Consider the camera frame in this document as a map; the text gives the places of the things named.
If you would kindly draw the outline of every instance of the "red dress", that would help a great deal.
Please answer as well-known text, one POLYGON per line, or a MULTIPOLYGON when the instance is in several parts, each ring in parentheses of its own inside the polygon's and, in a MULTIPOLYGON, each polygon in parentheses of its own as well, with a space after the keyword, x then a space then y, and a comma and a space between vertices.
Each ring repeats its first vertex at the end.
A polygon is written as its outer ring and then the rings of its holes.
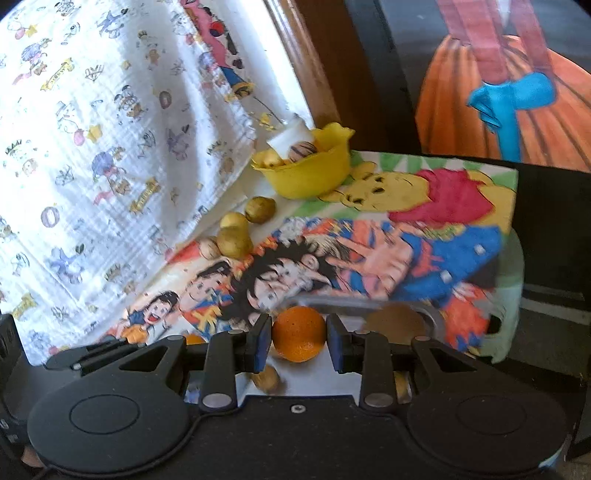
POLYGON ((495 134, 468 107, 483 82, 498 85, 542 72, 557 99, 518 111, 524 163, 591 171, 591 74, 549 50, 530 0, 512 0, 519 36, 503 35, 495 0, 438 0, 449 35, 441 42, 421 88, 415 120, 423 151, 500 158, 495 134))

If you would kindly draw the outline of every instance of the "anime character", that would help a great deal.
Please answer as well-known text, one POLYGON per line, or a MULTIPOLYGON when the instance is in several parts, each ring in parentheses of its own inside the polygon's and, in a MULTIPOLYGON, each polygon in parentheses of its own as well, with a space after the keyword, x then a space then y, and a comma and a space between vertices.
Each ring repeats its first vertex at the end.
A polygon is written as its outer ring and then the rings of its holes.
POLYGON ((73 285, 82 283, 82 272, 85 270, 80 265, 80 255, 76 253, 68 257, 63 248, 51 249, 51 258, 47 261, 49 268, 55 272, 61 281, 68 281, 73 285))
POLYGON ((145 131, 142 135, 142 139, 143 142, 138 144, 140 150, 138 158, 145 157, 145 151, 149 148, 152 148, 156 144, 156 137, 154 136, 151 130, 145 131))
POLYGON ((123 175, 127 174, 127 170, 117 167, 114 159, 120 159, 123 148, 111 148, 106 152, 100 152, 92 160, 92 175, 93 180, 97 182, 99 178, 105 177, 109 182, 110 191, 100 192, 94 200, 94 204, 98 205, 103 199, 109 200, 116 194, 126 195, 131 191, 129 181, 123 175))
POLYGON ((185 125, 181 132, 176 135, 171 129, 167 130, 166 144, 168 145, 168 151, 176 157, 177 160, 187 160, 187 150, 189 144, 185 142, 185 137, 189 131, 189 126, 185 125))
POLYGON ((206 339, 217 333, 220 306, 230 300, 227 288, 231 272, 228 262, 215 263, 199 272, 180 296, 181 314, 206 339))
POLYGON ((22 51, 21 60, 23 62, 29 62, 29 71, 27 73, 21 73, 14 79, 13 85, 16 85, 20 80, 27 79, 33 75, 40 75, 47 68, 47 65, 43 63, 43 57, 47 57, 47 53, 42 52, 41 49, 47 47, 48 43, 51 42, 50 38, 44 38, 40 42, 29 45, 22 51))
POLYGON ((56 176, 55 184, 59 185, 60 187, 64 187, 73 181, 74 174, 72 173, 72 167, 70 165, 66 165, 65 168, 60 170, 59 174, 56 176))
POLYGON ((84 130, 82 130, 77 120, 76 107, 72 102, 65 104, 64 102, 57 102, 57 127, 62 132, 73 135, 74 145, 77 147, 84 144, 84 130))
POLYGON ((301 290, 380 300, 429 299, 441 307, 454 286, 495 258, 500 248, 497 227, 467 226, 444 241, 427 239, 406 223, 322 221, 306 232, 305 240, 292 239, 254 256, 232 280, 232 302, 222 308, 221 318, 253 321, 301 290), (328 236, 340 248, 325 253, 312 235, 328 236))
MULTIPOLYGON (((221 21, 214 21, 211 10, 208 7, 201 5, 199 0, 181 0, 181 5, 191 18, 191 21, 197 28, 197 31, 201 35, 203 41, 209 46, 211 50, 211 56, 215 63, 222 69, 223 74, 228 80, 228 83, 232 87, 234 93, 242 98, 250 95, 254 88, 252 83, 244 81, 235 71, 233 66, 228 64, 226 60, 226 53, 229 52, 232 55, 236 55, 238 51, 228 33, 225 25, 221 21), (228 41, 228 50, 220 42, 217 37, 225 35, 228 41)), ((210 60, 204 60, 204 63, 210 63, 210 60)))
POLYGON ((591 170, 591 74, 547 48, 530 0, 505 18, 494 0, 437 3, 449 35, 417 106, 423 151, 591 170))
POLYGON ((134 95, 130 85, 125 85, 121 89, 121 93, 115 95, 113 101, 117 105, 117 110, 126 112, 126 115, 132 120, 139 120, 140 115, 144 112, 138 98, 134 95))
POLYGON ((416 174, 382 171, 363 162, 355 167, 355 181, 321 197, 364 212, 389 212, 395 222, 428 225, 464 223, 499 225, 511 229, 515 192, 494 185, 477 170, 420 170, 416 174))
POLYGON ((7 30, 14 32, 14 38, 16 38, 17 40, 20 40, 21 38, 23 38, 23 36, 25 36, 25 33, 27 31, 27 29, 25 29, 25 27, 22 26, 22 23, 20 22, 20 18, 19 18, 20 14, 23 12, 23 10, 25 10, 24 7, 15 8, 8 15, 7 30))
POLYGON ((8 222, 0 216, 0 241, 2 243, 8 243, 14 238, 16 238, 16 234, 14 234, 8 222))
POLYGON ((140 310, 134 310, 126 320, 109 330, 106 338, 125 338, 129 343, 147 343, 156 340, 170 328, 167 315, 176 307, 178 295, 165 291, 155 296, 140 310))
POLYGON ((120 19, 121 17, 123 17, 126 13, 128 12, 127 8, 124 8, 121 10, 121 13, 119 15, 114 15, 111 13, 111 11, 109 10, 106 14, 105 19, 102 22, 99 22, 96 24, 97 27, 100 28, 99 30, 99 35, 102 37, 103 33, 108 33, 109 34, 109 38, 117 38, 119 37, 119 35, 121 34, 119 32, 119 30, 121 28, 123 28, 125 26, 125 24, 120 23, 117 27, 111 28, 109 29, 109 27, 116 23, 118 19, 120 19))
POLYGON ((332 292, 336 269, 328 262, 328 256, 319 252, 317 244, 302 239, 264 248, 242 275, 232 279, 232 302, 222 307, 220 318, 249 320, 254 324, 261 312, 272 310, 301 290, 332 292))

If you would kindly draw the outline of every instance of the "cartoon character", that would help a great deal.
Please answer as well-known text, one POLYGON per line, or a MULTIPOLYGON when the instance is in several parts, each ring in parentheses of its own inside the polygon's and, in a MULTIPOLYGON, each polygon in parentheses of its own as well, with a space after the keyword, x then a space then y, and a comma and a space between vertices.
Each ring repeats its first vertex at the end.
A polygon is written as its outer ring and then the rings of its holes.
POLYGON ((70 29, 68 30, 68 33, 66 33, 66 35, 64 35, 64 39, 61 41, 62 45, 68 45, 68 42, 70 41, 70 39, 78 34, 80 32, 80 24, 78 22, 76 22, 75 24, 70 26, 70 29))
POLYGON ((20 277, 23 269, 28 268, 31 264, 27 256, 23 252, 20 252, 16 254, 14 258, 11 260, 11 265, 12 275, 14 275, 15 277, 20 277))
MULTIPOLYGON (((217 37, 225 34, 230 54, 236 55, 238 53, 223 22, 214 21, 211 10, 203 7, 199 0, 181 0, 181 5, 193 21, 203 41, 211 49, 211 54, 207 55, 213 57, 213 62, 222 69, 224 76, 227 78, 236 96, 242 98, 250 95, 254 91, 254 86, 252 83, 244 81, 234 71, 234 68, 228 64, 226 60, 226 53, 228 51, 222 42, 217 39, 217 37)), ((212 60, 208 56, 204 57, 202 55, 200 64, 203 64, 205 69, 210 69, 212 67, 212 60)), ((242 66, 242 61, 240 60, 237 65, 242 66)))
POLYGON ((32 158, 22 164, 22 172, 28 177, 37 169, 37 162, 32 158))
POLYGON ((115 165, 114 159, 120 159, 124 151, 121 147, 111 148, 106 152, 100 152, 92 160, 93 180, 97 182, 99 178, 105 177, 109 182, 110 191, 100 192, 96 197, 94 204, 98 205, 102 200, 109 200, 116 194, 126 195, 131 191, 129 181, 123 175, 127 170, 115 165))
POLYGON ((230 300, 227 288, 231 272, 228 262, 217 262, 199 272, 180 296, 181 314, 206 339, 217 333, 219 307, 230 300))
POLYGON ((449 35, 417 105, 423 151, 591 170, 591 74, 548 49, 532 2, 437 3, 449 35))
POLYGON ((165 291, 155 296, 142 309, 129 314, 127 320, 108 332, 107 338, 125 338, 129 343, 147 343, 158 339, 170 328, 167 315, 176 307, 178 295, 173 291, 165 291))
POLYGON ((99 31, 99 35, 102 37, 103 33, 108 33, 109 34, 109 38, 117 38, 119 37, 119 35, 121 34, 119 32, 119 30, 121 28, 123 28, 125 26, 125 24, 120 23, 118 26, 113 27, 111 29, 109 29, 109 27, 116 23, 118 19, 120 19, 121 17, 123 17, 126 13, 128 12, 127 8, 124 8, 121 10, 121 13, 119 15, 114 15, 111 13, 111 11, 109 10, 106 14, 105 19, 102 22, 99 22, 96 24, 97 27, 100 28, 99 31))
POLYGON ((383 171, 363 162, 353 169, 355 181, 321 197, 364 212, 390 212, 395 222, 428 225, 465 223, 511 229, 515 192, 494 185, 477 170, 420 170, 416 174, 383 171))
POLYGON ((73 135, 74 145, 77 147, 84 144, 84 130, 82 130, 77 120, 76 107, 72 102, 65 104, 64 102, 57 102, 57 127, 62 132, 73 135))
POLYGON ((47 47, 48 43, 51 42, 50 38, 44 38, 40 42, 34 43, 26 47, 21 54, 21 60, 23 62, 29 62, 29 71, 27 73, 21 73, 14 79, 13 85, 16 85, 20 80, 27 79, 33 75, 40 75, 47 68, 47 65, 43 63, 43 57, 47 57, 47 53, 41 51, 42 48, 47 47))
POLYGON ((51 249, 51 258, 47 261, 49 268, 61 281, 68 281, 72 285, 82 283, 84 267, 80 265, 80 254, 68 257, 63 248, 51 249))
POLYGON ((107 290, 113 292, 117 298, 135 291, 135 280, 137 271, 132 270, 129 264, 113 264, 105 274, 107 281, 103 287, 103 291, 107 290))
POLYGON ((144 112, 138 98, 134 95, 130 85, 125 85, 121 89, 121 93, 115 95, 113 99, 117 105, 117 110, 126 112, 126 115, 133 120, 139 120, 140 115, 144 112))
POLYGON ((168 151, 176 157, 177 160, 187 160, 187 150, 189 149, 189 144, 185 142, 185 137, 187 136, 187 132, 189 131, 189 126, 185 125, 181 132, 178 135, 171 130, 167 130, 167 139, 166 143, 168 145, 168 151))
POLYGON ((187 15, 177 12, 172 16, 170 21, 173 24, 175 34, 187 37, 187 43, 189 44, 194 43, 193 32, 195 31, 195 27, 187 15))
POLYGON ((24 144, 22 140, 17 140, 5 152, 8 157, 18 164, 19 171, 29 176, 37 169, 37 162, 33 158, 36 150, 36 148, 32 147, 30 140, 27 140, 24 144))
POLYGON ((59 13, 62 17, 67 17, 80 8, 75 6, 72 0, 62 0, 56 3, 55 7, 56 13, 59 13))
POLYGON ((159 227, 153 225, 148 234, 148 238, 154 243, 152 250, 154 250, 156 255, 163 255, 166 261, 173 257, 174 250, 166 244, 166 239, 159 227))

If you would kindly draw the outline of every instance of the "yellow bowl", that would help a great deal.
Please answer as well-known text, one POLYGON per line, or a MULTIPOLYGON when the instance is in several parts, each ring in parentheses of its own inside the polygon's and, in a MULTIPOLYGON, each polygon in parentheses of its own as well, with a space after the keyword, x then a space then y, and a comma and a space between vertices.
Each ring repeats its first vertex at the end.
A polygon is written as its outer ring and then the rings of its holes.
POLYGON ((252 157, 252 168, 261 171, 271 186, 282 197, 305 199, 334 190, 351 172, 349 139, 355 130, 337 123, 322 130, 312 130, 319 152, 297 163, 265 168, 260 165, 267 151, 252 157))

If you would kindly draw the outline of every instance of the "cartoon poster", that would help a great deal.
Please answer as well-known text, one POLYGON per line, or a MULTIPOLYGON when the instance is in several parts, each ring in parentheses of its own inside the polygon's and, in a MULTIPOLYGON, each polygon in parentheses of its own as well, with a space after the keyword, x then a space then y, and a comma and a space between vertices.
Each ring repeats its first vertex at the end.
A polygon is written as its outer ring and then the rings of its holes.
POLYGON ((424 153, 591 171, 591 18, 574 1, 381 5, 424 153))
POLYGON ((354 153, 353 162, 345 185, 300 203, 244 261, 207 260, 197 241, 185 247, 109 334, 144 343, 172 333, 208 341, 248 330, 261 312, 306 292, 424 301, 443 313, 449 344, 477 348, 511 225, 516 172, 392 154, 354 153))

